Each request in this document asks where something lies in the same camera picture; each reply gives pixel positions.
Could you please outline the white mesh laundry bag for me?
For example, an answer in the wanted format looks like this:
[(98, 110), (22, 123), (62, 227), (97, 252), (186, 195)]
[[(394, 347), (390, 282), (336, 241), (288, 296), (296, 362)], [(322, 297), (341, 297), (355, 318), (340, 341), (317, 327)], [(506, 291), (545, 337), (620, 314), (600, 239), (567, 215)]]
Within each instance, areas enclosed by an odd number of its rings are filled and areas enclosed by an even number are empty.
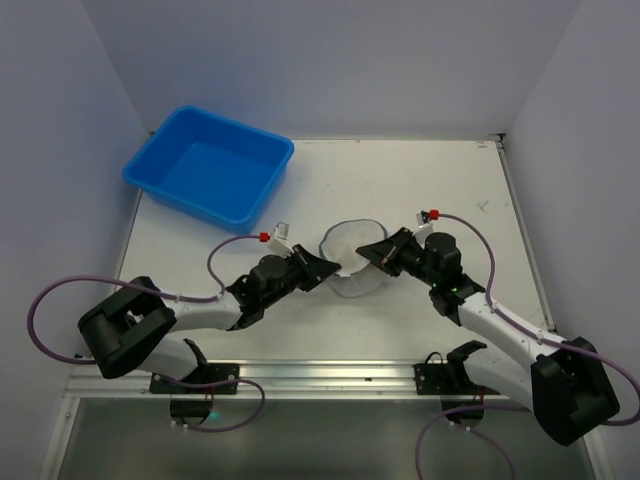
[(346, 220), (331, 226), (319, 243), (320, 257), (338, 263), (341, 269), (328, 283), (344, 298), (357, 298), (381, 287), (385, 275), (369, 260), (356, 252), (360, 246), (376, 243), (388, 237), (387, 229), (373, 219)]

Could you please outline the blue plastic bin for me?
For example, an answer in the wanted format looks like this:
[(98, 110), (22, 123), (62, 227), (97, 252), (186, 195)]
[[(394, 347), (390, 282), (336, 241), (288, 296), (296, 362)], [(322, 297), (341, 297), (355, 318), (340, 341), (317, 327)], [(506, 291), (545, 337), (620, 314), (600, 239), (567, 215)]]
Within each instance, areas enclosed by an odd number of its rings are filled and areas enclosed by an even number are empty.
[(174, 110), (123, 169), (154, 201), (251, 232), (285, 178), (291, 140), (194, 106)]

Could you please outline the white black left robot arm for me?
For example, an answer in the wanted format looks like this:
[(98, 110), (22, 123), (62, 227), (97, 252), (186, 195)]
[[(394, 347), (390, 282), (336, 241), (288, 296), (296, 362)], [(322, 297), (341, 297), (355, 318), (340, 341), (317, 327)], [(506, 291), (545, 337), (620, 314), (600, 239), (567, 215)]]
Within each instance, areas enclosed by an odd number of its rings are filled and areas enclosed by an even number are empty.
[(175, 383), (210, 383), (215, 377), (200, 348), (191, 339), (172, 338), (172, 333), (247, 329), (287, 295), (309, 292), (340, 269), (295, 245), (285, 257), (262, 257), (215, 301), (186, 301), (178, 312), (165, 304), (150, 278), (141, 276), (83, 315), (78, 329), (106, 379), (141, 370)]

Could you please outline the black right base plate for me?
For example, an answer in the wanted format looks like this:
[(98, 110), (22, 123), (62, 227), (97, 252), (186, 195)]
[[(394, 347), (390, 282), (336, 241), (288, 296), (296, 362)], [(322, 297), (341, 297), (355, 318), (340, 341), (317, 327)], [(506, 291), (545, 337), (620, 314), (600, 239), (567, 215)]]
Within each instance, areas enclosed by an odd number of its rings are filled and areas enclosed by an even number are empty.
[(448, 352), (445, 356), (437, 351), (431, 352), (424, 361), (413, 365), (416, 394), (478, 396), (484, 393), (497, 396), (497, 391), (473, 383), (464, 368), (464, 363), (472, 354), (486, 348), (485, 343), (472, 340)]

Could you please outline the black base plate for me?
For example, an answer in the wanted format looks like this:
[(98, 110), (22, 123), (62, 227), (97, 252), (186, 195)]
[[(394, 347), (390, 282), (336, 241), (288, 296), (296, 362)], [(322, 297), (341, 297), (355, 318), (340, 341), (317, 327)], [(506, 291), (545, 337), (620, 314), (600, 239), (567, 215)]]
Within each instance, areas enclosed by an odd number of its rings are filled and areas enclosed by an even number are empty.
[(431, 352), (424, 361), (413, 365), (416, 394), (478, 396), (484, 393), (497, 396), (497, 391), (473, 383), (464, 368), (464, 363), (472, 354), (486, 348), (485, 343), (472, 340), (448, 352), (445, 356), (437, 351)]
[[(240, 375), (240, 366), (237, 363), (210, 363), (206, 367), (199, 366), (193, 373), (183, 379), (184, 383), (200, 385), (205, 383), (218, 383), (237, 379)], [(189, 394), (219, 394), (235, 395), (236, 384), (225, 384), (206, 389), (186, 388), (167, 381), (164, 377), (154, 374), (151, 378), (149, 392), (165, 395), (189, 395)]]

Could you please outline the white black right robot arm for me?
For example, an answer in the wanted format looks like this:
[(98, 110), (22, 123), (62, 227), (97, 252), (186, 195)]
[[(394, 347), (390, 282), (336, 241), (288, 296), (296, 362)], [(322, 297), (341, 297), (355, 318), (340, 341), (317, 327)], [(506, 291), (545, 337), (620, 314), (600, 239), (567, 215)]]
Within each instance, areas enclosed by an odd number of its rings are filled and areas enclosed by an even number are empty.
[(485, 288), (464, 273), (453, 236), (431, 233), (418, 241), (403, 228), (356, 251), (389, 276), (407, 273), (427, 284), (435, 310), (478, 336), (450, 351), (441, 372), (421, 365), (417, 376), (456, 392), (485, 387), (506, 396), (530, 410), (564, 446), (619, 413), (593, 345), (583, 338), (566, 341), (522, 319), (501, 318)]

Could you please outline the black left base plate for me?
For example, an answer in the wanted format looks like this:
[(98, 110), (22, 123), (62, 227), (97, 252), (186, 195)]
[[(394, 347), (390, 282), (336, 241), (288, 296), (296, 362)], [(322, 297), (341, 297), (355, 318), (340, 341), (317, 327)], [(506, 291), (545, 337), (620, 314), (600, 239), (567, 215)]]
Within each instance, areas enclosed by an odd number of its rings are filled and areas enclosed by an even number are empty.
[[(240, 375), (240, 366), (237, 363), (210, 363), (206, 367), (199, 366), (193, 373), (183, 379), (184, 383), (200, 385), (205, 383), (218, 383), (237, 379)], [(189, 394), (219, 394), (235, 395), (236, 384), (225, 384), (206, 389), (186, 388), (167, 381), (164, 377), (154, 374), (151, 378), (149, 392), (165, 395), (189, 395)]]

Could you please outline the aluminium mounting rail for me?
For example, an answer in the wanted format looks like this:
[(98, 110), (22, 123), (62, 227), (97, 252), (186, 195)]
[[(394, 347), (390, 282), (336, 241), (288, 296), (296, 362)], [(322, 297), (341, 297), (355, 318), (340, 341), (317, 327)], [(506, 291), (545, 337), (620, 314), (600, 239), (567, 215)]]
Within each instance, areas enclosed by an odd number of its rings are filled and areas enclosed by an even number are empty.
[[(258, 383), (276, 400), (426, 400), (446, 397), (449, 390), (430, 387), (418, 393), (425, 380), (423, 363), (408, 361), (250, 361), (220, 360), (213, 364), (227, 378)], [(180, 397), (162, 393), (159, 378), (133, 371), (113, 380), (104, 379), (95, 367), (74, 367), (64, 387), (66, 398), (161, 398)]]

